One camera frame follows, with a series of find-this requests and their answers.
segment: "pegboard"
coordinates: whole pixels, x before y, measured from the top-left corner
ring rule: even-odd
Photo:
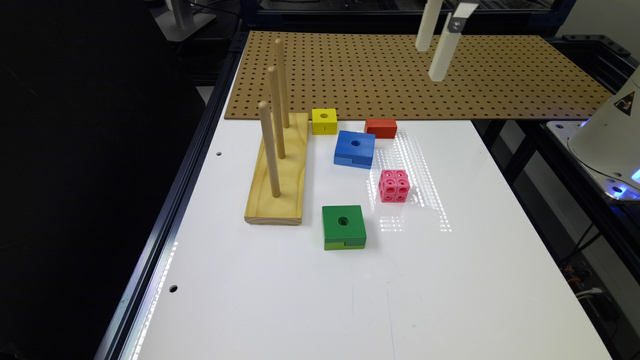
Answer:
[[[588,119],[611,94],[539,36],[462,36],[447,77],[428,70],[439,40],[415,35],[252,31],[227,119],[258,119],[266,69],[284,42],[289,110],[335,108],[340,120]]]

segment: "pink die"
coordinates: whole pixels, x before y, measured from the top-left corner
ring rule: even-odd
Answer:
[[[382,202],[405,202],[409,195],[409,177],[404,170],[382,170],[380,182],[380,199]]]

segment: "toy block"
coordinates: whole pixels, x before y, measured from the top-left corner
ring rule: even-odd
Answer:
[[[312,109],[311,133],[313,135],[335,135],[338,133],[336,109]]]
[[[376,136],[373,134],[342,130],[338,134],[333,163],[371,169],[375,143]]]
[[[363,249],[367,241],[360,205],[323,206],[324,249]]]
[[[382,202],[406,202],[411,185],[404,170],[382,170],[378,190]]]
[[[376,139],[393,139],[397,131],[395,119],[367,119],[364,125],[364,132],[375,134]]]

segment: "wooden base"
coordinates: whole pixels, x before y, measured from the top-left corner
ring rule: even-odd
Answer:
[[[290,113],[290,126],[284,129],[286,157],[278,159],[281,195],[271,196],[264,141],[260,144],[256,169],[247,201],[244,220],[254,225],[300,225],[304,170],[307,163],[309,115]]]

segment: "wooden peg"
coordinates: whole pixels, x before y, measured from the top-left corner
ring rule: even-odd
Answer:
[[[280,102],[280,90],[278,86],[278,71],[275,66],[269,66],[267,69],[269,73],[269,83],[271,85],[271,107],[273,115],[273,127],[276,138],[276,152],[278,159],[285,158],[284,152],[284,132],[282,129],[282,112]]]
[[[262,125],[264,150],[267,156],[267,172],[269,173],[269,182],[271,183],[271,195],[273,197],[279,197],[280,180],[278,179],[278,164],[276,160],[276,149],[273,143],[269,104],[266,101],[260,101],[258,109],[260,110],[260,125]]]
[[[289,97],[287,95],[287,76],[284,66],[284,44],[281,39],[275,41],[276,67],[278,68],[278,85],[280,88],[280,110],[282,113],[282,124],[285,129],[289,128]]]

